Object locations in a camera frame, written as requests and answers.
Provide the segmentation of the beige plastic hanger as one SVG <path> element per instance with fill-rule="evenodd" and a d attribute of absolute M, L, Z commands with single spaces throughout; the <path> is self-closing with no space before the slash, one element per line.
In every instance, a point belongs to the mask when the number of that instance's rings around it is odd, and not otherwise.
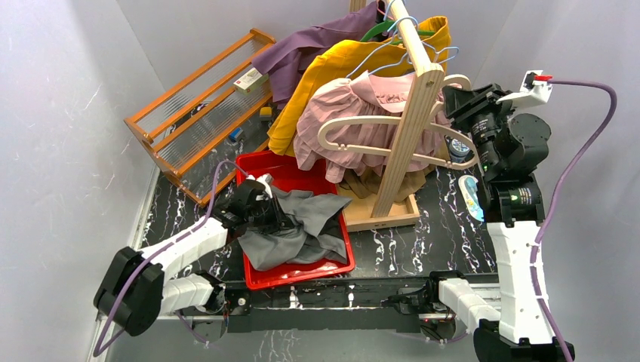
<path fill-rule="evenodd" d="M 425 153 L 415 152 L 408 163 L 418 162 L 420 164 L 432 164 L 439 167 L 446 167 L 454 170 L 464 170 L 473 167 L 479 163 L 478 150 L 472 144 L 472 140 L 457 130 L 453 130 L 448 126 L 439 124 L 436 119 L 445 109 L 444 97 L 438 93 L 432 104 L 432 108 L 426 120 L 421 124 L 423 129 L 429 131 L 433 135 L 441 135 L 450 140 L 449 145 L 452 146 L 454 141 L 460 145 L 467 147 L 469 153 L 464 156 L 451 155 L 450 158 L 437 158 Z M 402 121 L 400 116 L 391 115 L 357 115 L 342 118 L 335 118 L 325 122 L 318 131 L 318 143 L 323 149 L 336 152 L 348 152 L 353 154 L 373 155 L 388 159 L 392 154 L 392 148 L 375 146 L 368 142 L 367 144 L 351 143 L 351 142 L 333 142 L 327 139 L 327 135 L 338 128 L 352 125 L 387 125 L 398 127 Z"/>

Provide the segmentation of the grey pleated skirt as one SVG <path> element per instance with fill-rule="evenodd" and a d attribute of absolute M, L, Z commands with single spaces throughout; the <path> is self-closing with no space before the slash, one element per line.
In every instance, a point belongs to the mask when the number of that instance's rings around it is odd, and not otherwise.
<path fill-rule="evenodd" d="M 347 263 L 340 215 L 349 206 L 349 198 L 304 190 L 283 192 L 276 187 L 272 194 L 290 226 L 273 233 L 253 227 L 238 237 L 254 269 L 263 272 L 282 264 L 308 265 L 322 259 Z"/>

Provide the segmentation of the pink ruffled garment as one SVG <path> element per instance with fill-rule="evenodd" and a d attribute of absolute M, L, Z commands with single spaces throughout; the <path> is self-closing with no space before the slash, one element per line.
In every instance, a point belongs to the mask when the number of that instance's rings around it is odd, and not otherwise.
<path fill-rule="evenodd" d="M 358 175 L 368 168 L 380 174 L 386 157 L 325 149 L 318 141 L 323 124 L 335 118 L 361 115 L 401 116 L 415 74 L 382 77 L 363 72 L 354 80 L 337 78 L 321 86 L 310 98 L 297 122 L 294 155 L 300 170 L 310 170 L 319 159 L 325 159 L 325 179 L 331 183 L 343 180 L 346 170 Z M 326 140 L 338 144 L 390 149 L 396 126 L 391 124 L 351 124 L 336 127 Z M 422 132 L 415 153 L 433 156 L 444 141 L 444 135 L 430 130 Z"/>

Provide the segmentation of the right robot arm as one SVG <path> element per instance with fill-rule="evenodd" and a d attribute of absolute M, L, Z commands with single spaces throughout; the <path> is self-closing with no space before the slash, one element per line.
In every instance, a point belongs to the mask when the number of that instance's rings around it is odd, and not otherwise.
<path fill-rule="evenodd" d="M 552 131 L 542 118 L 516 113 L 498 85 L 442 92 L 446 117 L 471 136 L 482 170 L 477 196 L 496 253 L 500 306 L 452 271 L 430 275 L 426 305 L 455 314 L 480 361 L 572 361 L 574 346 L 550 314 L 538 239 L 546 213 L 534 171 Z"/>

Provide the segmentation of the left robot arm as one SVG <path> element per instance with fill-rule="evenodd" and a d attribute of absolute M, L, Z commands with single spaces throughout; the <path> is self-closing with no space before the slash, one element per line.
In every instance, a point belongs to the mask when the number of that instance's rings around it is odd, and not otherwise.
<path fill-rule="evenodd" d="M 94 297 L 94 307 L 130 336 L 147 331 L 162 315 L 198 308 L 217 314 L 228 308 L 226 286 L 205 271 L 177 273 L 226 246 L 250 227 L 268 231 L 287 224 L 272 192 L 272 177 L 250 176 L 191 228 L 150 247 L 120 249 Z"/>

